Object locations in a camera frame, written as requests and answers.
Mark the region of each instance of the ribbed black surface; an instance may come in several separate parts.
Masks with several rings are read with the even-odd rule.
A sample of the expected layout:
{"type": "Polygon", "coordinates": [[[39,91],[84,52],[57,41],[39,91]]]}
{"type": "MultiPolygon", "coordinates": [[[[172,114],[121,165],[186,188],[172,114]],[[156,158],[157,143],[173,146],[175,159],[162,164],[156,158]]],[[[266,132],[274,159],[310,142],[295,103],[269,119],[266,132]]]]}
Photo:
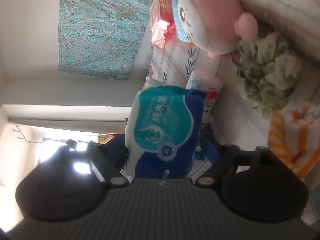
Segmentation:
{"type": "Polygon", "coordinates": [[[264,224],[231,212],[213,190],[188,179],[136,179],[111,190],[88,215],[65,223],[23,220],[8,235],[12,240],[311,240],[299,220],[264,224]]]}

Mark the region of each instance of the stuffed animal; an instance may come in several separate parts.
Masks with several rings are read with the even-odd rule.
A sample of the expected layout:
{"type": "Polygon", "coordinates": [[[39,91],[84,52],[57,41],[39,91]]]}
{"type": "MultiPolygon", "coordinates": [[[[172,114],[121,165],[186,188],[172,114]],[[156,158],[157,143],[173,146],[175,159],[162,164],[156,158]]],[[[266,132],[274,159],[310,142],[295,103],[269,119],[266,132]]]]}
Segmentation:
{"type": "Polygon", "coordinates": [[[232,52],[240,39],[257,37],[256,19],[238,0],[172,0],[178,37],[212,58],[232,52]]]}

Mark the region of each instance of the cloth hanging on wall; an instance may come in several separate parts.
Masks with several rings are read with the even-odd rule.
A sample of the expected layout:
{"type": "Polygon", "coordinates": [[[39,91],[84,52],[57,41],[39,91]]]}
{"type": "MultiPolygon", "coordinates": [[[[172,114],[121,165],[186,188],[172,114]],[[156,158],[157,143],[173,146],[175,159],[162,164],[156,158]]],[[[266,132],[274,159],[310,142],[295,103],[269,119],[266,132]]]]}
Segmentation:
{"type": "Polygon", "coordinates": [[[152,0],[60,0],[59,71],[128,78],[152,0]]]}

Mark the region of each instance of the plush toy eye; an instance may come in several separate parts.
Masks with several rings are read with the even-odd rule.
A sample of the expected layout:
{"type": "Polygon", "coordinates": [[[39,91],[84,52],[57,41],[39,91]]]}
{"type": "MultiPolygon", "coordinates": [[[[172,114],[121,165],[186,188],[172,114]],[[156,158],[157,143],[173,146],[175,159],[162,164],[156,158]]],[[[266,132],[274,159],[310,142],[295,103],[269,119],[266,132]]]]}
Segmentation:
{"type": "Polygon", "coordinates": [[[185,18],[184,10],[182,7],[180,7],[180,18],[182,22],[185,22],[186,18],[185,18]]]}

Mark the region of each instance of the red tissue package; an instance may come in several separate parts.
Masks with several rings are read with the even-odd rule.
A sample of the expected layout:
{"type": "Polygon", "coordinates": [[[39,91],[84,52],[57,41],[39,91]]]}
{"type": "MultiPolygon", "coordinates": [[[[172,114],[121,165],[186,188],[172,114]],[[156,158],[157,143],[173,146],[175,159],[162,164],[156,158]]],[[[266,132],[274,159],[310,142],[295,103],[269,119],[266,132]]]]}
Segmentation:
{"type": "Polygon", "coordinates": [[[151,42],[162,49],[174,34],[172,0],[153,0],[150,9],[151,42]]]}

